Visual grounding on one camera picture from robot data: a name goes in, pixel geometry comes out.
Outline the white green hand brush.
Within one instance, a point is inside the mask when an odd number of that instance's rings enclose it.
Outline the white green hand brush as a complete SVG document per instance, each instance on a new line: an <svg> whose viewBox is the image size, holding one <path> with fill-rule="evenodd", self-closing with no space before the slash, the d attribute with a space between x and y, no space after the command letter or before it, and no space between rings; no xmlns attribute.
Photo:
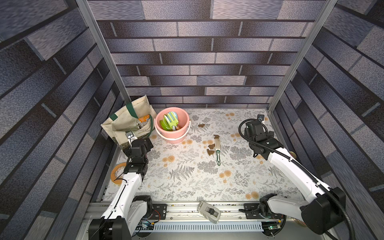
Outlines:
<svg viewBox="0 0 384 240"><path fill-rule="evenodd" d="M220 158L221 141L220 141L220 137L216 135L215 135L215 151L216 151L216 157L217 157L216 162L217 162L217 165L220 166L221 165L221 158Z"/></svg>

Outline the pink plastic bucket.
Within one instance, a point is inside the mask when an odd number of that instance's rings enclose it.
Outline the pink plastic bucket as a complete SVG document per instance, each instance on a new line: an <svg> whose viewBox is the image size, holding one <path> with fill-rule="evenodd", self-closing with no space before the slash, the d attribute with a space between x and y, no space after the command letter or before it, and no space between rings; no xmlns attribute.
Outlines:
<svg viewBox="0 0 384 240"><path fill-rule="evenodd" d="M178 130L167 131L161 126L161 121L164 119L164 116L170 112L175 112L178 115ZM157 134L171 144L181 143L186 138L191 126L189 114L185 110L177 107L161 110L155 118L155 130Z"/></svg>

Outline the green hand rake wooden handle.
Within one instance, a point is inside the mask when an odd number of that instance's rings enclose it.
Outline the green hand rake wooden handle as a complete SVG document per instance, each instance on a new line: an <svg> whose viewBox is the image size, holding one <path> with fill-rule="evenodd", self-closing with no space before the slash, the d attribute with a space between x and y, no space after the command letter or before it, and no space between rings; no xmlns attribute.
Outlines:
<svg viewBox="0 0 384 240"><path fill-rule="evenodd" d="M168 122L168 125L173 131L177 131L180 129L179 127L179 119L176 112L168 112L166 114L166 121Z"/></svg>

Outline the green trowel yellow blue handle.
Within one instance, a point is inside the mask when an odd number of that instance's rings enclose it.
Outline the green trowel yellow blue handle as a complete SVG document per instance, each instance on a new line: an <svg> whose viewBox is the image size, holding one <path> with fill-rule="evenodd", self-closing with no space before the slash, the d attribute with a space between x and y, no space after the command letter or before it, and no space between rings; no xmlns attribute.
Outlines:
<svg viewBox="0 0 384 240"><path fill-rule="evenodd" d="M165 119L160 120L159 123L163 130L165 131L173 130Z"/></svg>

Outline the blue trowel with soil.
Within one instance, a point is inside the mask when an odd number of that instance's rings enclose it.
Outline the blue trowel with soil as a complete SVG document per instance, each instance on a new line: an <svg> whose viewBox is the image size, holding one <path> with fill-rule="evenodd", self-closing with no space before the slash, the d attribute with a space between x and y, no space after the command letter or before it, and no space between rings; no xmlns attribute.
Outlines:
<svg viewBox="0 0 384 240"><path fill-rule="evenodd" d="M168 124L170 125L170 127L174 130L176 130L178 124L179 124L179 121L178 121L178 118L176 117L176 115L173 113L173 112L169 112L165 115L165 120L168 122Z"/></svg>

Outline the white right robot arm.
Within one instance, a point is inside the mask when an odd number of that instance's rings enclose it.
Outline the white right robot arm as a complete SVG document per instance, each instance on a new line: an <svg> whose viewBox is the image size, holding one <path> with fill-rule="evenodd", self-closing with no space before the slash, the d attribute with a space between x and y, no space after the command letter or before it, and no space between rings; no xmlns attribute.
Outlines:
<svg viewBox="0 0 384 240"><path fill-rule="evenodd" d="M329 233L336 225L345 222L349 239L356 239L351 218L346 211L346 194L340 188L331 188L321 181L274 138L274 132L258 119L246 119L238 128L239 135L249 143L254 157L262 156L277 167L298 188L303 201L291 200L271 193L260 198L252 213L264 218L274 215L292 217L303 222L312 232L335 237Z"/></svg>

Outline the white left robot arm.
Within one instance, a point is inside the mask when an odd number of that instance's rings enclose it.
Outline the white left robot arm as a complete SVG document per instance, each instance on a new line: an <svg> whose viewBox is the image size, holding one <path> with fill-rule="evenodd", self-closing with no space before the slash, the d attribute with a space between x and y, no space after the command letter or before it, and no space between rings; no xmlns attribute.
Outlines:
<svg viewBox="0 0 384 240"><path fill-rule="evenodd" d="M132 141L131 155L123 171L122 184L101 218L91 221L89 240L131 240L142 220L152 215L151 197L136 195L147 173L147 153L152 148L153 144L148 138Z"/></svg>

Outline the cream canvas tote bag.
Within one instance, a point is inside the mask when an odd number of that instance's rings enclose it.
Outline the cream canvas tote bag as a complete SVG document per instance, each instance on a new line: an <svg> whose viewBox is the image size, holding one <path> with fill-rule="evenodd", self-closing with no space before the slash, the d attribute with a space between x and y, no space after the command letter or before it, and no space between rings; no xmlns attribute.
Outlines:
<svg viewBox="0 0 384 240"><path fill-rule="evenodd" d="M127 150L131 146L128 135L138 139L148 138L155 129L157 114L148 97L140 97L110 115L101 127L108 136L121 148Z"/></svg>

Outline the orange tape roll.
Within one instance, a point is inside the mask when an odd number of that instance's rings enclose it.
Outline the orange tape roll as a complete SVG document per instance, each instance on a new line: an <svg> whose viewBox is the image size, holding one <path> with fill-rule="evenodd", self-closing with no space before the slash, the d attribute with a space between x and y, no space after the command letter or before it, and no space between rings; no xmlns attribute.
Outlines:
<svg viewBox="0 0 384 240"><path fill-rule="evenodd" d="M111 181L116 185L122 184L123 171L126 167L127 163L120 163L114 167L111 172Z"/></svg>

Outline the grey tape dispenser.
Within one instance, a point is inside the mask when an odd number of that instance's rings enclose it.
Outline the grey tape dispenser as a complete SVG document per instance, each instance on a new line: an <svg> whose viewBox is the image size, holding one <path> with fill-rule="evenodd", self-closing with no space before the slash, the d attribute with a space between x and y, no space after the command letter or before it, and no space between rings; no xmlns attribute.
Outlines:
<svg viewBox="0 0 384 240"><path fill-rule="evenodd" d="M213 224L217 224L221 217L221 211L215 206L201 201L198 204L198 212Z"/></svg>

